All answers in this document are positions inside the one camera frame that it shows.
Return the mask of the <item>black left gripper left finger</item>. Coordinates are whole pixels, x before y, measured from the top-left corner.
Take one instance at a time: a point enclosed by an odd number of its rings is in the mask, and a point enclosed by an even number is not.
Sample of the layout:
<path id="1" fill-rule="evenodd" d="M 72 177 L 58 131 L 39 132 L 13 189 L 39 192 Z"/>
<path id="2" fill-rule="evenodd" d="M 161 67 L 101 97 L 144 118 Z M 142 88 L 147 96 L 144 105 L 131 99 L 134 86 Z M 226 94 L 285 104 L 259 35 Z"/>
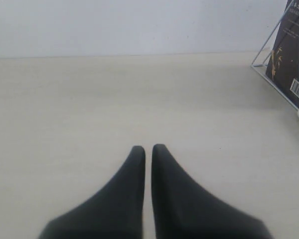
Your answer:
<path id="1" fill-rule="evenodd" d="M 90 199 L 51 220 L 41 239 L 141 239 L 146 154 L 133 146 L 111 180 Z"/>

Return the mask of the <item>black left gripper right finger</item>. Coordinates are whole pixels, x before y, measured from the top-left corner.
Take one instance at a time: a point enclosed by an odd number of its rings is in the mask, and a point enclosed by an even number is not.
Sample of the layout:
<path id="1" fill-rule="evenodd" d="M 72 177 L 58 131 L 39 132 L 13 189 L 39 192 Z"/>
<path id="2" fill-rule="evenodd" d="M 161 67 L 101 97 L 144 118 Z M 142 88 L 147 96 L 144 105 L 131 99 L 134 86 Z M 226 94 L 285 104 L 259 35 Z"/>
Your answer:
<path id="1" fill-rule="evenodd" d="M 164 144 L 152 149 L 151 198 L 158 239 L 272 238 L 261 220 L 195 182 Z"/>

